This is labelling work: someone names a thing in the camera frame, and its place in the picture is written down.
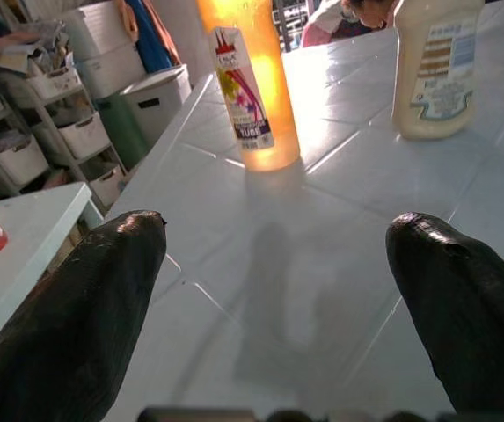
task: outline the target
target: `white plastic lid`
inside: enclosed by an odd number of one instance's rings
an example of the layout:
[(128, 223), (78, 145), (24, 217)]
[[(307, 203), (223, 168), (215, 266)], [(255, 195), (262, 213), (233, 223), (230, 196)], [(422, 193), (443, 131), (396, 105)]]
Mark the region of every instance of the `white plastic lid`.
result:
[(182, 73), (187, 72), (187, 65), (180, 64), (174, 68), (160, 70), (157, 73), (146, 76), (142, 81), (136, 82), (124, 90), (122, 90), (121, 95), (128, 95), (138, 91), (144, 91), (149, 88), (156, 88), (159, 85), (167, 84), (168, 82), (176, 79)]

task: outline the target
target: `bottle label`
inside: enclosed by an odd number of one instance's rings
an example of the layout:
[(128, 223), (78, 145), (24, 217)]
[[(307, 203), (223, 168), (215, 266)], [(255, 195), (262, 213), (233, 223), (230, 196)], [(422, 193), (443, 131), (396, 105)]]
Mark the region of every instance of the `bottle label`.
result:
[(242, 149), (275, 145), (244, 37), (237, 28), (217, 27), (209, 36), (216, 74)]
[(476, 30), (476, 18), (430, 28), (411, 103), (420, 119), (450, 120), (468, 108)]

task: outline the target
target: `person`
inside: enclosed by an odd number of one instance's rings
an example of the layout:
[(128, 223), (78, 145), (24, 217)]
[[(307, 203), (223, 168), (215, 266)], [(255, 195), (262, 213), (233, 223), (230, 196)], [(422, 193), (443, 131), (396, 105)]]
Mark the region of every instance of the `person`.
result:
[(369, 32), (370, 28), (345, 12), (341, 0), (323, 0), (304, 28), (301, 47), (319, 46)]
[(399, 0), (342, 0), (341, 3), (365, 26), (383, 29), (394, 25), (394, 10)]

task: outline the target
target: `mayonnaise bottle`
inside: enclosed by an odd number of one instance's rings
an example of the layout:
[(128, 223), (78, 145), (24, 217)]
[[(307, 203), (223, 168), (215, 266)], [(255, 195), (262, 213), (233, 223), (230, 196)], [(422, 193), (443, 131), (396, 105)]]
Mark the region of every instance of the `mayonnaise bottle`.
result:
[(405, 138), (444, 138), (469, 123), (484, 0), (402, 0), (392, 121)]

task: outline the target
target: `white table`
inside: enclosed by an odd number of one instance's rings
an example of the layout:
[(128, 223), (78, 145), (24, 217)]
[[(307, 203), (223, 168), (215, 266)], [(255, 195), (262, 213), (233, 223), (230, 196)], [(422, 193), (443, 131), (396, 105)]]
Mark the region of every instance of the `white table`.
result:
[(92, 227), (101, 222), (85, 183), (0, 201), (0, 224), (9, 238), (0, 251), (0, 330), (82, 214)]
[(199, 84), (111, 211), (164, 213), (170, 259), (105, 421), (148, 405), (452, 410), (384, 236), (425, 212), (504, 258), (504, 1), (481, 17), (462, 133), (398, 136), (395, 60), (392, 30), (288, 55), (303, 163), (271, 174), (244, 171), (215, 79)]

